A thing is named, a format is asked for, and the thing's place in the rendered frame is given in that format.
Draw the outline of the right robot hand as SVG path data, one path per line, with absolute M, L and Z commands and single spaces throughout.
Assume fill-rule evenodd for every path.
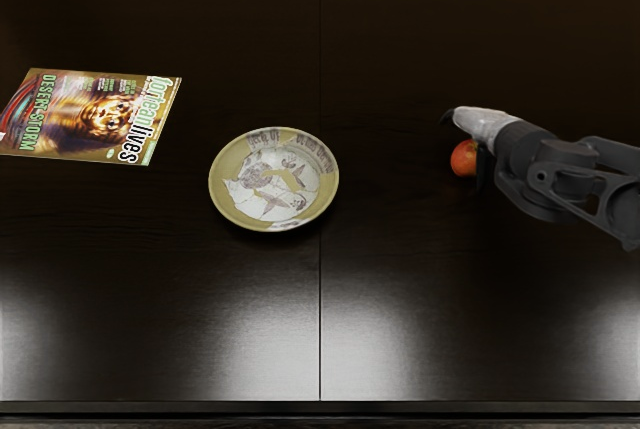
M 440 117 L 440 124 L 452 123 L 478 144 L 476 156 L 476 192 L 481 193 L 493 177 L 495 167 L 495 142 L 499 132 L 507 125 L 520 121 L 519 117 L 504 111 L 459 106 L 448 109 Z

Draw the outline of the patterned olive ceramic plate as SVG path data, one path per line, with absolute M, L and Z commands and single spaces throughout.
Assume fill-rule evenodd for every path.
M 318 218 L 339 187 L 338 163 L 316 136 L 289 127 L 249 131 L 224 146 L 208 177 L 211 200 L 230 222 L 282 232 Z

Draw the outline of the red apple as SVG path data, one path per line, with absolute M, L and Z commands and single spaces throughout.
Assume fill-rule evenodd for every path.
M 462 178 L 477 175 L 478 144 L 473 139 L 460 142 L 450 156 L 450 167 L 453 173 Z

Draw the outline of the glossy magazine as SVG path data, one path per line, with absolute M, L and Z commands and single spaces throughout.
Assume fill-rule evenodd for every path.
M 0 155 L 147 166 L 181 82 L 32 68 L 0 111 Z

